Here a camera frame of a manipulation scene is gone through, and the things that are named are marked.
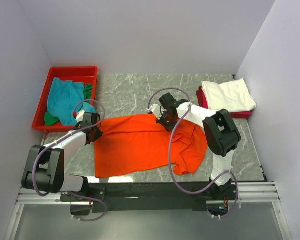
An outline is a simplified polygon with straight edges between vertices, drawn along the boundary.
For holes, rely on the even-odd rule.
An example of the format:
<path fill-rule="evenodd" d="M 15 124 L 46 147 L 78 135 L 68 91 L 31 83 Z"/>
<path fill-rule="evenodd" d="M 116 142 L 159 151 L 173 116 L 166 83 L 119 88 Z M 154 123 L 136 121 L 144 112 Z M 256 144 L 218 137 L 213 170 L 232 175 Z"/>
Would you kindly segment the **orange t shirt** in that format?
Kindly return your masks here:
<path fill-rule="evenodd" d="M 103 135 L 94 143 L 95 177 L 109 178 L 168 165 L 171 133 L 156 123 L 152 114 L 107 118 Z M 195 173 L 202 164 L 208 143 L 204 131 L 183 120 L 172 139 L 171 163 L 177 175 Z"/>

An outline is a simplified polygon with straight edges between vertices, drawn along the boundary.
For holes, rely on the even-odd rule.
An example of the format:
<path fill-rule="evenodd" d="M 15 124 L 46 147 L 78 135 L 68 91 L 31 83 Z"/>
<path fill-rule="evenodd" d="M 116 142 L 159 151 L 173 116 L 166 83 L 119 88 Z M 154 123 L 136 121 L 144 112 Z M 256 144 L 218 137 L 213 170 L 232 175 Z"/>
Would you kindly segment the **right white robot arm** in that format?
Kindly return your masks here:
<path fill-rule="evenodd" d="M 241 135 L 231 114 L 226 109 L 219 111 L 194 105 L 189 99 L 177 101 L 170 93 L 159 98 L 160 104 L 148 103 L 147 111 L 154 114 L 156 122 L 171 132 L 168 145 L 168 168 L 175 186 L 188 195 L 199 195 L 209 191 L 212 198 L 220 200 L 227 194 L 232 185 L 238 186 L 236 177 L 232 173 L 232 160 L 241 141 Z M 213 153 L 213 166 L 210 182 L 206 187 L 197 191 L 189 191 L 177 182 L 172 166 L 171 153 L 173 137 L 177 127 L 183 121 L 188 121 L 203 128 L 208 148 Z"/>

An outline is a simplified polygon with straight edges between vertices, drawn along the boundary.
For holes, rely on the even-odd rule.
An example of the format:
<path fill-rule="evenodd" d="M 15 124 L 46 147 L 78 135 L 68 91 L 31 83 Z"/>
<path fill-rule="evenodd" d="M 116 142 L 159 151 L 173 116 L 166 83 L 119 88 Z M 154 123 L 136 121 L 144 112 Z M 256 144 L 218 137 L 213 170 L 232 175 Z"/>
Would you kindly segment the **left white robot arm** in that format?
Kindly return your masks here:
<path fill-rule="evenodd" d="M 91 112 L 82 112 L 77 116 L 78 123 L 65 136 L 50 144 L 30 148 L 21 180 L 24 189 L 35 190 L 41 197 L 60 192 L 72 192 L 78 201 L 89 197 L 88 179 L 67 174 L 65 162 L 80 148 L 103 135 L 97 126 L 101 117 L 98 113 Z"/>

